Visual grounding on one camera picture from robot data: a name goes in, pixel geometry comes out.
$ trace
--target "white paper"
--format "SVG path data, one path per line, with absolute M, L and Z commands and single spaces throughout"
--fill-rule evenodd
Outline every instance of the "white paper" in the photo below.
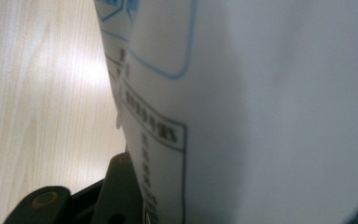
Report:
M 358 1 L 95 1 L 153 223 L 358 211 Z

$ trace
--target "wooden table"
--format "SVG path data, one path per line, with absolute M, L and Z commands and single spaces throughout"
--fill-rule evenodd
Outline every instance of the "wooden table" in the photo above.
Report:
M 116 117 L 92 0 L 0 1 L 0 223 L 35 189 L 103 178 Z

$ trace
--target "blue printed line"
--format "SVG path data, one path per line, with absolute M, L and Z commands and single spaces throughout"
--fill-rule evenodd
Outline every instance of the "blue printed line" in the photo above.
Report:
M 117 10 L 113 11 L 111 14 L 109 14 L 108 16 L 106 17 L 103 17 L 100 13 L 100 11 L 98 11 L 98 8 L 97 8 L 97 13 L 98 13 L 98 16 L 100 17 L 101 19 L 101 22 L 105 22 L 109 19 L 111 19 L 112 17 L 114 17 L 115 15 L 118 14 L 118 12 L 120 12 L 122 9 L 124 8 L 124 0 L 121 0 L 121 7 L 118 8 Z
M 182 68 L 182 70 L 178 74 L 170 74 L 167 73 L 155 65 L 147 62 L 146 60 L 142 59 L 140 56 L 138 56 L 131 48 L 129 48 L 130 54 L 142 65 L 147 67 L 148 69 L 159 73 L 160 75 L 167 77 L 171 80 L 176 80 L 182 77 L 188 70 L 188 67 L 190 66 L 191 61 L 191 52 L 193 50 L 193 42 L 194 42 L 194 32 L 195 32 L 195 26 L 196 26 L 196 16 L 197 16 L 197 6 L 198 6 L 198 0 L 192 1 L 192 7 L 191 7 L 191 19 L 190 19 L 190 27 L 187 37 L 187 50 L 186 50 L 186 59 L 185 59 L 185 65 Z
M 104 33 L 106 35 L 110 35 L 112 37 L 118 38 L 118 39 L 123 40 L 123 41 L 125 41 L 127 43 L 129 42 L 129 40 L 126 37 L 122 36 L 122 35 L 116 35 L 116 34 L 108 32 L 108 31 L 105 31 L 103 29 L 100 29 L 100 30 L 101 30 L 102 33 Z

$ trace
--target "light wood surface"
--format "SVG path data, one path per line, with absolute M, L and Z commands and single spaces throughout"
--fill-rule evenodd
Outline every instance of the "light wood surface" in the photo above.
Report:
M 92 0 L 0 1 L 0 223 L 28 193 L 73 193 L 124 150 Z

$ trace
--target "black border line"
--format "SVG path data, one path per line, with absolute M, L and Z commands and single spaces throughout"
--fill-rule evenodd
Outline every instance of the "black border line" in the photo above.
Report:
M 172 150 L 180 152 L 183 154 L 183 165 L 182 165 L 182 224 L 186 223 L 186 154 L 187 154 L 187 126 L 184 123 L 178 122 L 176 120 L 172 120 L 172 119 L 168 119 L 164 116 L 162 116 L 159 112 L 156 111 L 156 109 L 154 109 L 152 106 L 150 106 L 138 93 L 136 93 L 136 91 L 134 91 L 131 86 L 127 83 L 127 81 L 125 81 L 124 79 L 123 83 L 125 86 L 127 86 L 126 88 L 128 88 L 130 91 L 132 91 L 132 93 L 140 100 L 142 101 L 142 103 L 144 103 L 147 107 L 149 107 L 149 109 L 151 109 L 154 113 L 156 113 L 157 115 L 159 115 L 162 119 L 167 120 L 168 122 L 174 123 L 178 126 L 182 126 L 183 130 L 184 130 L 184 139 L 183 139 L 183 148 L 182 150 L 180 149 L 176 149 L 174 147 L 168 146 L 166 143 L 161 142 L 160 140 L 157 139 L 156 136 L 154 136 L 144 125 L 143 123 L 137 118 L 136 115 L 134 115 L 134 112 L 131 111 L 131 109 L 129 109 L 129 106 L 125 103 L 125 101 L 120 97 L 118 97 L 122 103 L 127 107 L 127 109 L 130 111 L 130 113 L 135 117 L 135 119 L 139 122 L 139 124 L 146 129 L 146 131 L 156 140 L 158 140 L 162 145 L 166 146 L 166 147 L 170 147 Z

